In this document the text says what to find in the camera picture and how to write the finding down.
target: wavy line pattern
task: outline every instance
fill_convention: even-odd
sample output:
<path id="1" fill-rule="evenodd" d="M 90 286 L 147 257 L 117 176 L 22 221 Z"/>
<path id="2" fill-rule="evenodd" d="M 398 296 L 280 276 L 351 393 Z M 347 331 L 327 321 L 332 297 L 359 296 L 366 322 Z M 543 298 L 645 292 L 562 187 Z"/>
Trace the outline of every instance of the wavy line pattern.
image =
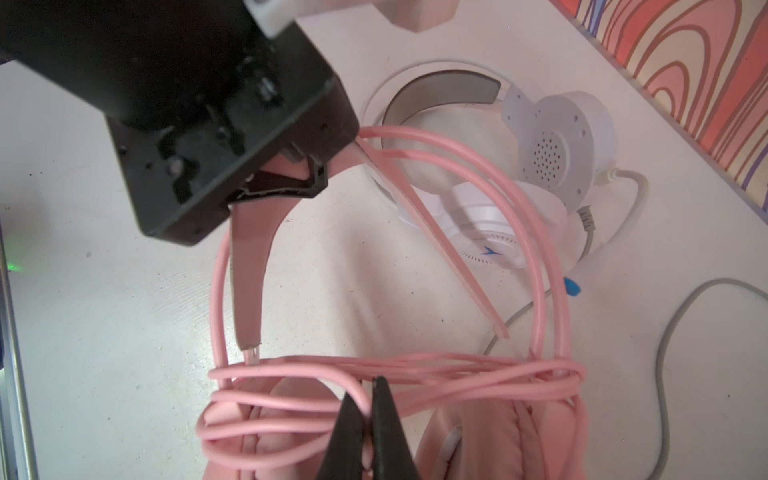
<path id="1" fill-rule="evenodd" d="M 768 0 L 552 0 L 768 211 Z"/>

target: headphones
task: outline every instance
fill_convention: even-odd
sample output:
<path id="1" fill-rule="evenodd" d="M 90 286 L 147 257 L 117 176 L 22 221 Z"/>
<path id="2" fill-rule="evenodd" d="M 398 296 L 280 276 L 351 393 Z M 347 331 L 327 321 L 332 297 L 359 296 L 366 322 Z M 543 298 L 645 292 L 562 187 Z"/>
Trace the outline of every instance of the headphones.
<path id="1" fill-rule="evenodd" d="M 425 67 L 446 63 L 460 64 L 462 68 L 421 73 Z M 382 96 L 381 92 L 399 78 L 414 74 L 416 77 L 400 87 L 375 118 L 368 118 L 371 104 Z M 459 104 L 496 110 L 502 123 L 517 137 L 514 180 L 544 220 L 550 237 L 555 242 L 560 240 L 567 216 L 578 210 L 596 179 L 611 169 L 616 160 L 616 131 L 605 106 L 583 91 L 533 102 L 506 74 L 493 67 L 473 61 L 439 59 L 406 65 L 388 76 L 365 103 L 362 122 L 403 125 L 422 112 Z M 397 140 L 382 139 L 382 148 L 397 145 Z M 509 165 L 497 166 L 511 170 Z M 376 173 L 369 170 L 369 175 L 375 191 L 398 208 L 402 221 L 416 227 Z M 518 235 L 476 187 L 462 183 L 435 194 L 414 186 L 414 191 L 462 257 L 505 269 L 526 267 Z"/>

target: white table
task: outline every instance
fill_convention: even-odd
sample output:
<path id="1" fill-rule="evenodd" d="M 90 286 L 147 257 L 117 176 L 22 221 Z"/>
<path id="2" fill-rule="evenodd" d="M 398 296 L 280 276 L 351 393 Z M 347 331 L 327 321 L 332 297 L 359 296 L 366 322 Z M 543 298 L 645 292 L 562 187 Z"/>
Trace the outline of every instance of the white table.
<path id="1" fill-rule="evenodd" d="M 590 371 L 588 473 L 645 478 L 658 448 L 661 332 L 704 280 L 768 289 L 766 224 L 545 0 L 465 0 L 453 22 L 420 35 L 372 7 L 301 23 L 357 108 L 388 72 L 443 55 L 606 104 L 620 166 L 642 171 L 653 190 L 629 241 L 571 303 L 574 356 Z M 619 183 L 602 195 L 599 240 L 634 190 Z M 12 288 L 41 477 L 196 478 L 204 459 L 193 425 L 214 387 L 207 298 L 221 231 L 194 248 L 142 237 L 102 116 L 17 64 L 0 68 L 0 218 L 22 268 Z M 582 238 L 572 220 L 566 268 Z M 528 302 L 517 273 L 476 271 L 504 315 Z M 449 268 L 359 169 L 290 215 L 267 276 L 265 356 L 476 352 L 489 339 Z M 435 277 L 444 281 L 426 281 Z M 682 322 L 667 359 L 668 478 L 764 478 L 766 318 L 759 299 L 722 286 Z M 513 329 L 523 340 L 527 332 L 527 320 Z M 424 421 L 408 422 L 412 439 Z"/>

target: gray cable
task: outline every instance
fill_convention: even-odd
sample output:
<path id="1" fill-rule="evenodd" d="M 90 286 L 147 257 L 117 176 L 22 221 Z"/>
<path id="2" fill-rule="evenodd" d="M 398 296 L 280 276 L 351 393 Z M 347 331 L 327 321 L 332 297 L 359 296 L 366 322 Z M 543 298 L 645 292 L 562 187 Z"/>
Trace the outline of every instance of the gray cable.
<path id="1" fill-rule="evenodd" d="M 664 330 L 664 335 L 661 336 L 659 342 L 659 349 L 656 352 L 656 393 L 659 399 L 659 416 L 661 423 L 661 448 L 659 450 L 659 456 L 656 460 L 654 470 L 647 477 L 647 480 L 659 480 L 664 473 L 664 468 L 667 466 L 667 460 L 670 456 L 670 419 L 669 412 L 667 411 L 667 397 L 664 395 L 664 357 L 667 355 L 667 347 L 672 340 L 672 333 L 674 333 L 677 324 L 680 323 L 680 319 L 683 318 L 685 313 L 690 308 L 691 304 L 696 301 L 699 296 L 715 285 L 734 285 L 740 286 L 758 296 L 761 296 L 768 302 L 768 293 L 762 291 L 754 285 L 750 285 L 747 282 L 741 280 L 735 280 L 732 278 L 718 278 L 710 280 L 708 282 L 699 285 L 686 299 L 683 304 L 677 309 L 677 312 L 672 316 L 667 328 Z"/>
<path id="2" fill-rule="evenodd" d="M 589 205 L 578 209 L 578 214 L 581 218 L 581 225 L 584 227 L 584 231 L 587 232 L 587 241 L 584 243 L 584 249 L 581 251 L 581 256 L 578 259 L 578 261 L 581 262 L 584 257 L 589 254 L 589 251 L 592 248 L 592 241 L 594 240 L 594 218 L 592 218 L 592 211 L 590 210 Z M 552 290 L 547 290 L 546 296 L 550 296 L 551 294 Z M 513 316 L 509 317 L 509 320 L 504 322 L 504 324 L 507 326 L 507 328 L 509 328 L 513 323 L 517 322 L 521 316 L 528 313 L 528 311 L 530 311 L 532 308 L 533 302 L 530 302 L 528 305 L 518 310 Z M 491 339 L 491 342 L 488 344 L 488 346 L 485 347 L 485 350 L 483 350 L 482 354 L 488 355 L 491 353 L 491 350 L 493 350 L 493 347 L 496 346 L 497 342 L 498 336 L 494 335 L 493 339 Z"/>

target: pink cable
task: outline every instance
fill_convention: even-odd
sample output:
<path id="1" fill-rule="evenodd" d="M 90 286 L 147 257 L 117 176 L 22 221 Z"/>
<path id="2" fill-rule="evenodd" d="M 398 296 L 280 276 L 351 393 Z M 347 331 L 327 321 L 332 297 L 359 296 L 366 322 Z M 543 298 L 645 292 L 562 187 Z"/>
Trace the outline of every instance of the pink cable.
<path id="1" fill-rule="evenodd" d="M 469 399 L 498 398 L 537 402 L 570 399 L 574 405 L 577 422 L 571 449 L 561 475 L 562 478 L 570 478 L 578 470 L 586 446 L 587 416 L 583 402 L 578 397 L 578 387 L 585 376 L 585 370 L 568 359 L 571 350 L 570 316 L 567 299 L 564 296 L 564 284 L 561 281 L 562 273 L 554 247 L 535 209 L 514 182 L 506 178 L 486 159 L 459 142 L 407 127 L 370 127 L 362 129 L 360 134 L 361 137 L 409 138 L 440 147 L 469 161 L 492 180 L 493 184 L 466 167 L 422 151 L 374 151 L 371 156 L 374 164 L 383 166 L 384 171 L 393 175 L 389 180 L 401 192 L 412 189 L 410 185 L 402 184 L 404 177 L 396 174 L 388 164 L 384 164 L 384 162 L 392 162 L 392 158 L 425 161 L 444 167 L 472 182 L 498 205 L 518 234 L 530 270 L 535 301 L 535 327 L 531 334 L 529 361 L 521 362 L 517 359 L 464 353 L 416 353 L 393 359 L 288 356 L 279 359 L 262 359 L 257 366 L 244 364 L 230 366 L 224 337 L 222 308 L 224 280 L 230 255 L 230 239 L 227 234 L 222 240 L 214 268 L 210 300 L 210 332 L 216 368 L 210 372 L 209 377 L 218 382 L 220 389 L 211 396 L 211 404 L 200 416 L 196 427 L 197 434 L 203 440 L 204 454 L 212 462 L 227 468 L 253 472 L 296 464 L 322 452 L 327 447 L 330 431 L 335 422 L 334 414 L 339 409 L 339 400 L 281 397 L 272 396 L 268 392 L 239 390 L 241 386 L 246 385 L 248 379 L 293 377 L 334 382 L 352 396 L 364 415 L 369 415 L 371 399 L 359 381 L 370 381 L 379 375 L 384 375 L 391 384 L 412 386 L 411 389 L 395 394 L 401 416 Z M 407 197 L 406 201 L 411 203 L 412 208 L 424 210 L 418 198 Z M 533 234 L 535 245 L 528 231 Z M 544 280 L 538 269 L 536 246 L 545 264 L 554 297 L 556 358 L 549 360 L 541 359 L 546 327 L 546 303 Z M 478 300 L 475 296 L 475 300 L 480 302 L 478 304 L 482 306 L 484 312 L 488 308 L 492 309 L 484 294 L 479 297 Z M 216 405 L 226 404 L 330 416 L 313 419 L 244 419 L 208 425 L 205 420 L 206 413 Z M 290 449 L 270 453 L 232 452 L 219 443 L 226 439 L 269 432 L 322 435 Z"/>

